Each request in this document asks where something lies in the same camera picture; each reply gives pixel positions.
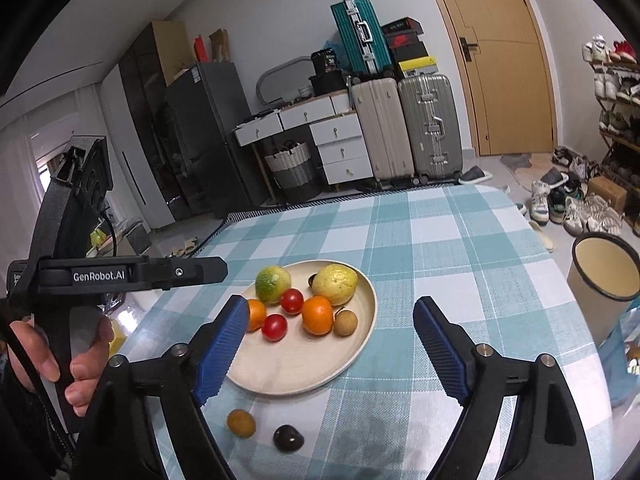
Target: shoe rack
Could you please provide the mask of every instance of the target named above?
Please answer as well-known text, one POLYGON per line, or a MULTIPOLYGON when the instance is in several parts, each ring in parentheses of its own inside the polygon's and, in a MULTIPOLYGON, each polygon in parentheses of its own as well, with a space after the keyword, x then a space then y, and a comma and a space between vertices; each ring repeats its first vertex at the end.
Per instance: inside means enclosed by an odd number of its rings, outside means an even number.
MULTIPOLYGON (((621 79, 625 76, 625 73, 629 73, 633 74, 634 77, 640 80, 640 64, 607 61, 602 63, 590 62, 589 65, 591 65, 594 72, 602 72, 603 67, 604 72, 612 68, 621 79)), ((595 98, 604 111, 615 112, 631 110, 631 115, 640 118, 640 106, 633 102, 627 103, 599 96, 595 96, 595 98)), ((620 175, 618 174, 618 171, 612 170, 610 163, 611 161, 615 161, 619 168, 631 168, 632 174, 640 176, 640 146, 624 139, 621 135, 610 132, 609 130, 602 130, 600 128, 598 128, 598 130, 603 142, 608 148, 607 154, 600 163, 600 171, 607 178, 628 191, 627 206, 625 207, 625 219, 629 224, 633 225, 634 221, 640 214, 640 186, 632 183, 630 177, 626 178, 625 174, 620 175)), ((636 142, 640 141, 640 132, 638 132, 638 134, 639 136, 636 142)))

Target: plate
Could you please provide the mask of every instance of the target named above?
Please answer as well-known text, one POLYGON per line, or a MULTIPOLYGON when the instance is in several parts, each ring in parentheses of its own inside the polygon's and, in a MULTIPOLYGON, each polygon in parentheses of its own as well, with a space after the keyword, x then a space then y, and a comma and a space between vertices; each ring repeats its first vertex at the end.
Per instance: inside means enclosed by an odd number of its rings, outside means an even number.
MULTIPOLYGON (((284 268, 291 274, 291 286, 307 300, 313 295, 308 285, 309 276, 324 266, 340 263, 309 260, 284 268)), ((358 327, 353 334, 340 337, 329 332, 325 336, 314 336, 302 328, 300 314, 291 317, 279 305, 268 306, 267 314, 282 314, 287 319, 287 335, 272 343, 264 338, 261 330, 245 334, 229 368, 229 379, 256 394, 289 396, 313 390, 346 370, 366 345, 378 310, 371 282, 358 269, 351 269, 358 273, 358 287, 344 306, 358 317, 358 327)), ((242 292, 242 296, 255 298, 255 283, 242 292)), ((341 307, 335 307, 334 314, 341 307)))

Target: cherry tomato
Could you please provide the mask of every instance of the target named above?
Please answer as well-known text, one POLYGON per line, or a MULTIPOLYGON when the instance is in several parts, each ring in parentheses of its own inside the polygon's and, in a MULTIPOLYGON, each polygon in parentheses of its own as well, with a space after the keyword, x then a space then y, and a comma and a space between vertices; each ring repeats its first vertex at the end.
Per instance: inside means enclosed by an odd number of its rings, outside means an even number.
POLYGON ((296 288, 288 288, 282 293, 282 297, 280 298, 280 304, 290 316, 300 314, 304 302, 305 298, 302 297, 302 292, 296 288))
POLYGON ((267 316, 262 324, 262 334, 271 342, 280 341, 287 333, 287 320, 281 314, 267 316))

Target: tablecloth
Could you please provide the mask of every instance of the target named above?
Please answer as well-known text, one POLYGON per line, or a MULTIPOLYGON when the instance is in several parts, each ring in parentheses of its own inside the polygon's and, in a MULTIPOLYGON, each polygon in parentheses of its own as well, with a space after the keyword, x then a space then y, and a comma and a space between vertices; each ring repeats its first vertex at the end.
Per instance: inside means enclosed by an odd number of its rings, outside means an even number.
MULTIPOLYGON (((414 332, 414 302, 427 295, 475 342, 504 356, 554 355, 582 418, 595 477, 610 476, 609 397, 590 333, 558 266, 500 190, 419 189, 257 216, 212 238, 201 256, 213 255, 228 263, 225 282, 164 293, 123 346, 131 360, 188 341, 268 265, 346 262, 369 277, 378 296, 367 345, 326 386, 277 400, 226 379, 209 399, 204 416, 239 480, 424 480, 462 410, 444 394, 414 332), (257 421, 247 440, 225 427, 235 408, 257 421), (273 431, 282 424, 303 433, 299 452, 273 447, 273 431)), ((514 406, 513 397, 505 399, 480 478, 495 477, 514 406)), ((155 425, 168 474, 181 478, 166 428, 157 417, 155 425)))

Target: hand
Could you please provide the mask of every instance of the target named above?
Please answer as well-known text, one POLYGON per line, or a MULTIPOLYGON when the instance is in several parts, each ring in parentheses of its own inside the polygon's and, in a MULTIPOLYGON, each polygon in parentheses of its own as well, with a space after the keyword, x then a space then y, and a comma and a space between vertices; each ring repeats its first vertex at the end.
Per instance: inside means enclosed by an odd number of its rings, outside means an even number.
MULTIPOLYGON (((55 357, 42 336, 33 327, 33 318, 29 322, 14 321, 11 323, 16 337, 22 343, 24 350, 33 362, 36 370, 55 383, 60 378, 60 368, 55 357)), ((111 321, 103 317, 98 323, 95 340, 87 352, 77 355, 70 364, 70 371, 75 381, 65 390, 66 400, 74 407, 77 416, 84 416, 89 407, 89 401, 94 395, 98 379, 109 359, 109 342, 113 340, 111 321)), ((34 391, 33 384, 20 361, 9 348, 9 359, 15 376, 22 386, 30 392, 34 391)))

